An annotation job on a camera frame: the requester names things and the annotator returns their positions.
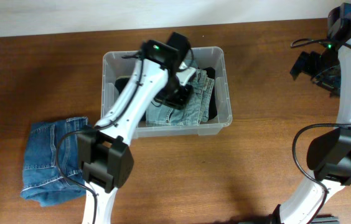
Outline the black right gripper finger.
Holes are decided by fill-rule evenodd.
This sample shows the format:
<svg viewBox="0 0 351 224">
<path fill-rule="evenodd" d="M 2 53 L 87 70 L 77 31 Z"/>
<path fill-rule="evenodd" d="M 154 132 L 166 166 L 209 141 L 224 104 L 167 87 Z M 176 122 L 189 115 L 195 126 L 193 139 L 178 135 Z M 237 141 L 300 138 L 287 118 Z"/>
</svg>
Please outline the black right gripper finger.
<svg viewBox="0 0 351 224">
<path fill-rule="evenodd" d="M 310 53 L 310 57 L 311 57 L 310 72 L 311 72 L 311 76 L 315 77 L 319 73 L 319 69 L 321 68 L 321 54 L 312 51 Z"/>
<path fill-rule="evenodd" d="M 312 59 L 307 52 L 301 52 L 290 71 L 293 80 L 296 80 L 301 73 L 312 77 Z"/>
</svg>

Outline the light blue jeans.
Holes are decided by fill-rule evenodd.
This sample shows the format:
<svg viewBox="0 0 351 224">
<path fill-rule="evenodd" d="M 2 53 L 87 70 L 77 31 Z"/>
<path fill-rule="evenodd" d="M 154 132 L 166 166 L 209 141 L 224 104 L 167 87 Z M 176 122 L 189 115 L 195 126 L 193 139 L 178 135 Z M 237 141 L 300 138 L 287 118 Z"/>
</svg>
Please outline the light blue jeans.
<svg viewBox="0 0 351 224">
<path fill-rule="evenodd" d="M 192 66 L 196 68 L 196 74 L 189 82 L 189 85 L 193 87 L 193 92 L 186 107 L 177 110 L 151 103 L 141 119 L 146 126 L 197 126 L 209 121 L 208 107 L 213 81 L 207 76 L 204 69 L 199 69 L 195 63 Z"/>
</svg>

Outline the black garment with tape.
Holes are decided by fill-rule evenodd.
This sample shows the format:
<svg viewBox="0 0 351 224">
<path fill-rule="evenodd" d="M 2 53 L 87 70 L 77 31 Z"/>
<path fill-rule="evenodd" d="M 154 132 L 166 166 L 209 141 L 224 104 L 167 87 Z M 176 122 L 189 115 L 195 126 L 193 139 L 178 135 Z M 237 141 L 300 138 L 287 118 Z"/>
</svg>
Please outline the black garment with tape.
<svg viewBox="0 0 351 224">
<path fill-rule="evenodd" d="M 208 107 L 208 120 L 212 120 L 217 116 L 217 106 L 215 101 L 215 69 L 212 67 L 204 68 L 207 72 L 207 76 L 213 81 L 212 94 L 210 97 L 210 103 Z"/>
<path fill-rule="evenodd" d="M 129 77 L 119 77 L 115 80 L 115 96 L 119 97 L 119 95 L 121 94 L 121 92 L 124 90 L 125 86 L 127 85 L 127 83 L 129 82 Z"/>
</svg>

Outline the dark blue jeans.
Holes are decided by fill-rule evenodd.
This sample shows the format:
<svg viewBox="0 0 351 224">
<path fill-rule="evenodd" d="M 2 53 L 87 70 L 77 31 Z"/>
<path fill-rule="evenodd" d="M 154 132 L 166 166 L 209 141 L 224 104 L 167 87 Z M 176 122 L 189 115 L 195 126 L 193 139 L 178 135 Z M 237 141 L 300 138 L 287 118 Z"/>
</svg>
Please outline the dark blue jeans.
<svg viewBox="0 0 351 224">
<path fill-rule="evenodd" d="M 86 190 L 65 180 L 55 163 L 56 146 L 63 135 L 88 124 L 87 117 L 73 117 L 31 125 L 24 153 L 20 196 L 50 207 L 82 197 Z"/>
</svg>

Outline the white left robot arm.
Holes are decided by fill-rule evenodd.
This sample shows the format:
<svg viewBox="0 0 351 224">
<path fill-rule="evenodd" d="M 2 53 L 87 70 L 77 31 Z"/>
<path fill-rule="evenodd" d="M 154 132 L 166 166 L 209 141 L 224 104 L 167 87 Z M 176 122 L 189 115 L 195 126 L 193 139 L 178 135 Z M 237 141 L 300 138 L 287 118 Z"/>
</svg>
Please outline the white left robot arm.
<svg viewBox="0 0 351 224">
<path fill-rule="evenodd" d="M 134 165 L 129 148 L 134 132 L 155 101 L 182 109 L 192 93 L 188 85 L 195 69 L 183 65 L 193 51 L 188 38 L 172 33 L 166 43 L 142 43 L 133 58 L 134 70 L 111 109 L 94 127 L 77 135 L 78 166 L 86 187 L 84 223 L 109 223 L 116 192 Z"/>
</svg>

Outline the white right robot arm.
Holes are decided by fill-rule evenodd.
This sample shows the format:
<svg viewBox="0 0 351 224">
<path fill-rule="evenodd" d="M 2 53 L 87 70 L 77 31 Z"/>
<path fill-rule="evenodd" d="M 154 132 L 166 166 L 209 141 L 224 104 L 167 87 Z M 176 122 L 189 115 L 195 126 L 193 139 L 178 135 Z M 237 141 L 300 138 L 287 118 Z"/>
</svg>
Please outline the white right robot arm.
<svg viewBox="0 0 351 224">
<path fill-rule="evenodd" d="M 302 52 L 290 73 L 309 75 L 317 86 L 338 96 L 339 112 L 328 132 L 313 139 L 307 150 L 304 178 L 292 196 L 279 204 L 267 223 L 337 223 L 336 217 L 320 217 L 324 204 L 351 185 L 351 4 L 329 12 L 327 36 L 319 40 L 322 53 Z"/>
</svg>

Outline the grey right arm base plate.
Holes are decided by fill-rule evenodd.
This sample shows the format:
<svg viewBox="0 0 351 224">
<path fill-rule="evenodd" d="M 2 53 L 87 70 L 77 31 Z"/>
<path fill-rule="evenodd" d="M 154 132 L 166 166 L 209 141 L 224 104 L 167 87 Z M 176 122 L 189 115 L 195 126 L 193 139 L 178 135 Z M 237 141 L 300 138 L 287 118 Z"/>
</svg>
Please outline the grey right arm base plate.
<svg viewBox="0 0 351 224">
<path fill-rule="evenodd" d="M 338 217 L 317 217 L 311 221 L 311 224 L 340 224 Z"/>
</svg>

